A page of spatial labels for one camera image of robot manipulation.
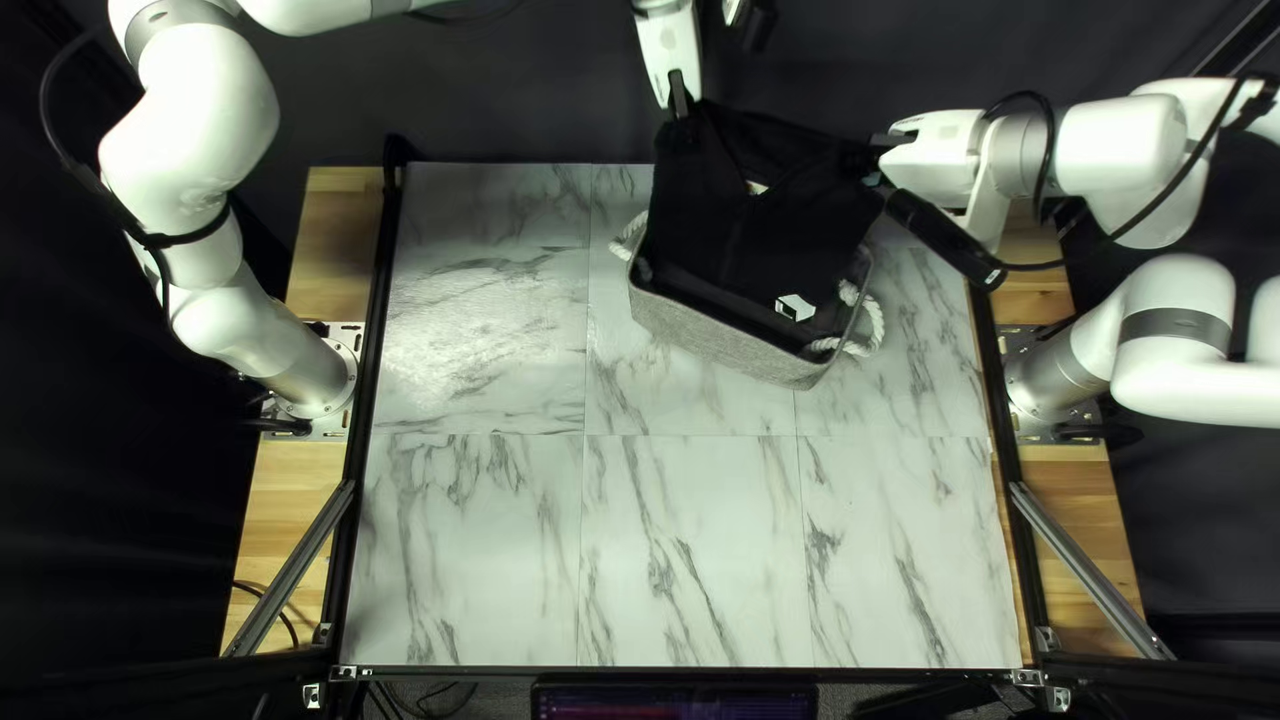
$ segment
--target white marble surface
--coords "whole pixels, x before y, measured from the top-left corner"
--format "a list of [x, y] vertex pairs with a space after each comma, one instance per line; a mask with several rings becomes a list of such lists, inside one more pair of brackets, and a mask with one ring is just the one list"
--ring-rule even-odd
[[1012, 667], [1018, 621], [986, 438], [800, 438], [819, 666]]
[[589, 437], [579, 662], [806, 666], [791, 437]]
[[358, 662], [573, 665], [581, 478], [581, 436], [375, 434], [347, 605]]
[[582, 429], [590, 168], [411, 165], [379, 428]]
[[769, 386], [631, 320], [650, 177], [410, 169], [343, 661], [1019, 665], [960, 277], [879, 234], [879, 356]]
[[658, 342], [631, 320], [609, 240], [649, 206], [652, 165], [598, 167], [591, 183], [588, 434], [794, 436], [790, 389]]
[[888, 428], [910, 437], [987, 437], [963, 277], [887, 218], [868, 241], [884, 343], [872, 357], [842, 359], [813, 389], [796, 393], [799, 434]]

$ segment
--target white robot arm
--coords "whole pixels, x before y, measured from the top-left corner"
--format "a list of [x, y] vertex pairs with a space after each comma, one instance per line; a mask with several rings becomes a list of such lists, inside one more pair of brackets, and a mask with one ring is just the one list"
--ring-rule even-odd
[[[1207, 152], [1144, 219], [1130, 220], [1176, 181], [1210, 131], [1212, 149], [1215, 119], [1280, 143], [1275, 94], [1263, 79], [1180, 78], [1074, 105], [1057, 119], [1050, 191], [1084, 197], [1107, 233], [1132, 224], [1116, 237], [1121, 245], [1167, 246], [1199, 210]], [[1034, 192], [1044, 120], [943, 110], [900, 120], [893, 133], [913, 141], [883, 155], [886, 177], [940, 208], [964, 209], [947, 217], [995, 252], [1010, 199]], [[1280, 277], [1254, 296], [1243, 363], [1226, 359], [1234, 304], [1235, 283], [1217, 263], [1151, 260], [1071, 327], [1009, 361], [1010, 402], [1061, 423], [1069, 409], [1110, 388], [1117, 402], [1149, 415], [1280, 428]]]
[[[237, 29], [238, 15], [280, 35], [306, 36], [444, 1], [109, 0], [115, 38], [146, 94], [102, 138], [101, 182], [146, 233], [212, 231], [157, 250], [166, 272], [142, 238], [131, 237], [131, 245], [156, 295], [169, 293], [174, 334], [274, 391], [294, 418], [340, 411], [352, 395], [356, 363], [349, 350], [323, 341], [269, 297], [242, 259], [227, 192], [262, 158], [280, 108]], [[659, 104], [667, 106], [673, 73], [700, 97], [692, 0], [632, 0], [632, 8]]]
[[[1056, 113], [1057, 141], [1047, 195], [1084, 197], [1098, 224], [1114, 232], [1160, 193], [1203, 138], [1228, 97], [1222, 127], [1239, 127], [1280, 143], [1275, 86], [1231, 78], [1175, 78], [1143, 85], [1128, 97], [1080, 102]], [[897, 187], [947, 209], [995, 252], [1009, 200], [1030, 197], [1044, 158], [1047, 128], [1037, 115], [988, 119], [982, 110], [923, 113], [890, 126], [908, 136], [881, 156], [881, 170]], [[1208, 177], [1207, 152], [1174, 193], [1116, 242], [1155, 249], [1180, 238], [1199, 210]]]

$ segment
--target wooden board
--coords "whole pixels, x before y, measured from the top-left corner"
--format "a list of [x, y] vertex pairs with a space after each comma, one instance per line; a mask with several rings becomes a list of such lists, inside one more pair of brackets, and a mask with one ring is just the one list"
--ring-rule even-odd
[[[364, 320], [369, 306], [374, 250], [383, 209], [379, 168], [312, 168], [307, 179], [285, 305], [310, 320]], [[302, 539], [311, 520], [342, 479], [347, 445], [280, 442], [259, 445], [248, 511], [241, 534], [236, 579], [265, 588]], [[289, 598], [285, 616], [298, 639], [311, 641], [324, 603], [329, 543]], [[223, 647], [236, 637], [257, 598], [233, 591]], [[292, 647], [276, 621], [259, 652]]]
[[[374, 247], [381, 213], [381, 172], [376, 168], [312, 168], [307, 182], [288, 305], [308, 319], [360, 320], [369, 302]], [[1037, 228], [1024, 205], [1015, 205], [1000, 255], [1032, 263], [1055, 258], [1057, 241]], [[1014, 273], [992, 296], [1001, 324], [1048, 324], [1074, 313], [1066, 273]], [[301, 539], [329, 492], [342, 478], [346, 445], [264, 442], [250, 495], [248, 514], [237, 562], [237, 578], [270, 583]], [[1027, 447], [1023, 474], [1050, 512], [1080, 543], [1125, 598], [1140, 610], [1137, 578], [1120, 518], [1106, 450], [1101, 446]], [[997, 492], [1004, 498], [1004, 493]], [[1012, 562], [1009, 507], [1000, 516]], [[1066, 650], [1134, 655], [1102, 618], [1084, 588], [1052, 551], [1038, 548], [1050, 621]], [[310, 641], [324, 598], [328, 550], [307, 571], [285, 612]], [[236, 591], [228, 611], [224, 646], [234, 635], [256, 598]], [[1023, 635], [1023, 656], [1030, 661], [1020, 596], [1015, 605]], [[291, 647], [280, 623], [261, 651]]]
[[[1036, 225], [1027, 204], [1015, 204], [1009, 214], [998, 255], [1010, 263], [1041, 263], [1060, 258], [1061, 252], [1052, 231]], [[1062, 269], [1011, 273], [1005, 284], [992, 293], [991, 301], [996, 324], [1047, 325], [1075, 313]], [[1019, 457], [1027, 486], [1125, 600], [1142, 612], [1138, 579], [1129, 556], [1129, 541], [1106, 447], [1028, 446], [1019, 448]], [[1012, 509], [1004, 500], [998, 466], [995, 470], [997, 495], [1001, 497], [1000, 519], [1016, 591], [1018, 568], [1012, 561], [1009, 533], [1009, 511]], [[1039, 538], [1036, 546], [1050, 625], [1057, 632], [1062, 648], [1070, 652], [1137, 656], [1133, 646], [1111, 629], [1084, 585], [1053, 551]], [[1020, 594], [1015, 596], [1015, 602], [1019, 605], [1019, 629], [1023, 633], [1023, 660], [1030, 662]]]

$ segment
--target black curtain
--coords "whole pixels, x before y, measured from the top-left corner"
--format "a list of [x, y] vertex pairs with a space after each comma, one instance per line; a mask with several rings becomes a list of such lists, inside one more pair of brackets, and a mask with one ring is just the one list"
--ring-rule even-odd
[[[0, 688], [220, 652], [256, 447], [236, 427], [252, 388], [168, 334], [41, 132], [41, 72], [79, 28], [15, 5], [0, 23]], [[91, 45], [58, 79], [58, 132], [93, 159], [137, 94]]]

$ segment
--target black garment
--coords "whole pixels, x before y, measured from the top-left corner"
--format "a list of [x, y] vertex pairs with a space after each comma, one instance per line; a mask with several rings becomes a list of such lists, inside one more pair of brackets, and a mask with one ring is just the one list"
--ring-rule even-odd
[[[883, 201], [861, 183], [863, 145], [709, 101], [655, 140], [649, 222], [632, 282], [780, 347], [842, 336], [840, 300], [858, 246]], [[748, 183], [767, 190], [755, 195]], [[774, 310], [799, 295], [818, 307]]]

